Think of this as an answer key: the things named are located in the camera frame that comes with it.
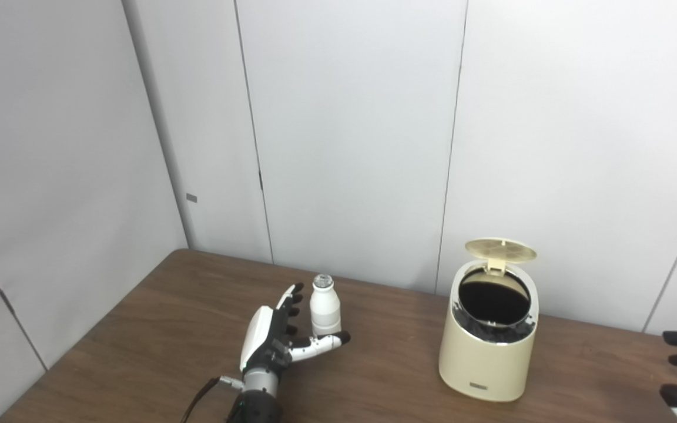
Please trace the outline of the white and black left hand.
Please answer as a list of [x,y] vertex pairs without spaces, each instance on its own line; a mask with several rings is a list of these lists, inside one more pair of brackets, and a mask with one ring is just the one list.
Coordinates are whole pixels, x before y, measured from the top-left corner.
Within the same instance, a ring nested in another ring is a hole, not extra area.
[[315,358],[350,342],[347,330],[291,339],[297,328],[289,324],[289,319],[299,313],[295,305],[303,300],[303,287],[301,282],[293,284],[275,308],[262,305],[256,310],[242,347],[239,368],[243,375],[259,369],[280,377],[292,363]]

